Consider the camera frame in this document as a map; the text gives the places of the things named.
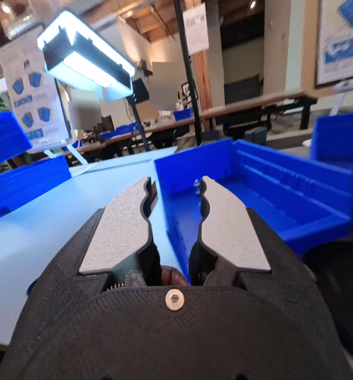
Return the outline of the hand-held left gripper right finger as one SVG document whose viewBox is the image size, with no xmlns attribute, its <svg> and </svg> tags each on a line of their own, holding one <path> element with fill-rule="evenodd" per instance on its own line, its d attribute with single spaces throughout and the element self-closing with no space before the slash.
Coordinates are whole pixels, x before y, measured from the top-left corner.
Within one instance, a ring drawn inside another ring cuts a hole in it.
<svg viewBox="0 0 353 380">
<path fill-rule="evenodd" d="M 208 176 L 200 185 L 202 248 L 239 269 L 271 271 L 245 204 Z"/>
</svg>

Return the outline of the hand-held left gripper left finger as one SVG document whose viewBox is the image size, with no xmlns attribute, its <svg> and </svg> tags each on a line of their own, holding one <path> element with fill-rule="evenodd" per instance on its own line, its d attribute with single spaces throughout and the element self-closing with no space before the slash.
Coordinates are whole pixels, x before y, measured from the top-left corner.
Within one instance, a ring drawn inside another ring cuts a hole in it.
<svg viewBox="0 0 353 380">
<path fill-rule="evenodd" d="M 158 285 L 158 250 L 151 223 L 150 177 L 141 177 L 104 208 L 79 274 L 110 274 L 115 283 L 138 271 L 146 285 Z"/>
</svg>

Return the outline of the blue plastic bin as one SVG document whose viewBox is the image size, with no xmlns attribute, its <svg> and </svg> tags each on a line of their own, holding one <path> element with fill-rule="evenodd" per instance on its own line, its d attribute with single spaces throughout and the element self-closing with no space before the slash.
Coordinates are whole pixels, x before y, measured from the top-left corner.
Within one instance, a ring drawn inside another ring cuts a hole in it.
<svg viewBox="0 0 353 380">
<path fill-rule="evenodd" d="M 346 236 L 353 223 L 350 170 L 232 139 L 154 164 L 167 235 L 184 272 L 202 220 L 194 184 L 203 176 L 254 209 L 301 259 L 311 248 Z"/>
<path fill-rule="evenodd" d="M 64 156 L 34 162 L 0 174 L 0 217 L 71 178 Z"/>
<path fill-rule="evenodd" d="M 25 131 L 11 111 L 0 112 L 0 164 L 32 148 Z"/>
<path fill-rule="evenodd" d="M 309 158 L 353 171 L 353 113 L 315 120 Z"/>
</svg>

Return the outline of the person's left hand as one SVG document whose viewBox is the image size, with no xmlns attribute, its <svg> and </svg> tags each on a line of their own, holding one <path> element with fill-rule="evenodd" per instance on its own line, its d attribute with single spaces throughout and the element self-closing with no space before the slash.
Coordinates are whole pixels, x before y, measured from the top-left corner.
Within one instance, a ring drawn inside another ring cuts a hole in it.
<svg viewBox="0 0 353 380">
<path fill-rule="evenodd" d="M 161 265 L 161 286 L 169 287 L 187 287 L 190 286 L 187 279 L 178 269 Z"/>
</svg>

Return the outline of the black charging case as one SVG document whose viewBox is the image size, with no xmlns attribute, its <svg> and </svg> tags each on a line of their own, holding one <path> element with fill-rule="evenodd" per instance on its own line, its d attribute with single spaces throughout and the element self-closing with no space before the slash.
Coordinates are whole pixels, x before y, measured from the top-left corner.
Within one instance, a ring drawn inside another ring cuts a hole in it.
<svg viewBox="0 0 353 380">
<path fill-rule="evenodd" d="M 266 127 L 254 127 L 245 131 L 244 140 L 258 145 L 265 145 L 267 140 L 267 134 L 268 130 Z"/>
</svg>

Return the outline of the black light stand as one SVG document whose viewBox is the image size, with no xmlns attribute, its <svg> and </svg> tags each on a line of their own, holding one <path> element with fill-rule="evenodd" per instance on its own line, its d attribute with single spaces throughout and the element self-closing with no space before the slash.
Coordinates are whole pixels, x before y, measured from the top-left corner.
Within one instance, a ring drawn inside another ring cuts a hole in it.
<svg viewBox="0 0 353 380">
<path fill-rule="evenodd" d="M 141 139 L 142 139 L 142 142 L 144 144 L 144 148 L 145 148 L 145 150 L 147 152 L 149 152 L 150 148 L 149 148 L 148 141 L 147 141 L 147 138 L 146 138 L 145 130 L 144 130 L 143 126 L 142 126 L 142 123 L 141 123 L 138 111 L 136 109 L 136 98 L 135 98 L 135 95 L 131 94 L 130 96 L 126 97 L 126 99 L 127 99 L 128 103 L 129 103 L 130 107 L 132 108 L 132 112 L 133 112 L 133 115 L 134 115 L 135 120 L 136 120 L 137 129 L 138 129 L 138 131 L 141 134 Z"/>
</svg>

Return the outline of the wooden office table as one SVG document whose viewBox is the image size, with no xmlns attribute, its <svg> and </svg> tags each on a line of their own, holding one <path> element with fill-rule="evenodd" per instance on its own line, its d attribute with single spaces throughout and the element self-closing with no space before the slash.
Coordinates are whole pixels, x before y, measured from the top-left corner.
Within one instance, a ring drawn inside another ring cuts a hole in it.
<svg viewBox="0 0 353 380">
<path fill-rule="evenodd" d="M 241 123 L 260 120 L 263 115 L 268 119 L 272 114 L 277 115 L 285 111 L 302 108 L 299 130 L 307 130 L 310 120 L 310 108 L 317 103 L 318 96 L 301 89 L 271 93 L 239 102 L 230 103 L 203 110 L 201 120 L 208 120 L 210 125 L 213 119 L 221 119 L 222 124 L 230 122 L 230 118 L 239 116 Z"/>
<path fill-rule="evenodd" d="M 162 126 L 157 125 L 157 126 L 149 127 L 147 129 L 145 129 L 145 134 L 163 132 L 166 130 L 172 130 L 172 129 L 176 129 L 176 128 L 183 127 L 186 125 L 194 124 L 194 122 L 195 122 L 195 118 L 191 117 L 188 119 L 183 119 L 181 121 L 171 123 L 169 125 L 162 125 Z M 138 135 L 140 135 L 139 131 L 133 131 L 133 132 L 128 132 L 128 133 L 125 133 L 122 135 L 113 136 L 112 138 L 106 140 L 104 143 L 98 145 L 98 148 L 103 149 L 107 146 L 110 146 L 110 145 L 116 143 L 116 142 L 127 140 L 127 139 L 130 139 L 132 137 L 136 137 Z"/>
</svg>

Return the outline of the instruction poster on stand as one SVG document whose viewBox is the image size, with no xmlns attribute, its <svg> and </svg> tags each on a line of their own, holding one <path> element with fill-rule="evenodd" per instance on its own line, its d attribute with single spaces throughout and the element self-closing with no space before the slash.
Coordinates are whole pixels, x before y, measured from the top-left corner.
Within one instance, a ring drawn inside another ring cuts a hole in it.
<svg viewBox="0 0 353 380">
<path fill-rule="evenodd" d="M 45 70 L 43 52 L 37 46 L 41 29 L 36 28 L 0 48 L 0 63 L 11 110 L 29 141 L 28 154 L 71 148 L 77 134 L 71 131 L 64 100 L 56 79 Z"/>
</svg>

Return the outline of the studio LED light panel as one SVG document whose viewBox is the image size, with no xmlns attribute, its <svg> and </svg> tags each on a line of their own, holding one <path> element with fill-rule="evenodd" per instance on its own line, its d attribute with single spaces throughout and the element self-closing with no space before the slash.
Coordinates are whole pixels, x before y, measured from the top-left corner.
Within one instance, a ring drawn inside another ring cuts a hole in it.
<svg viewBox="0 0 353 380">
<path fill-rule="evenodd" d="M 47 73 L 71 87 L 94 91 L 107 102 L 133 95 L 133 64 L 74 13 L 63 10 L 37 38 Z"/>
</svg>

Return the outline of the white paper sign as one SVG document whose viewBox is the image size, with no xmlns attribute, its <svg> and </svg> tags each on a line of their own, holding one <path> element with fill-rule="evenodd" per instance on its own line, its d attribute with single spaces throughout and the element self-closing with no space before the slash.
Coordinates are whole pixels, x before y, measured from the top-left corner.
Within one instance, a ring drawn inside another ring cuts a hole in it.
<svg viewBox="0 0 353 380">
<path fill-rule="evenodd" d="M 201 3 L 183 12 L 185 38 L 188 55 L 192 56 L 209 49 L 206 5 Z"/>
</svg>

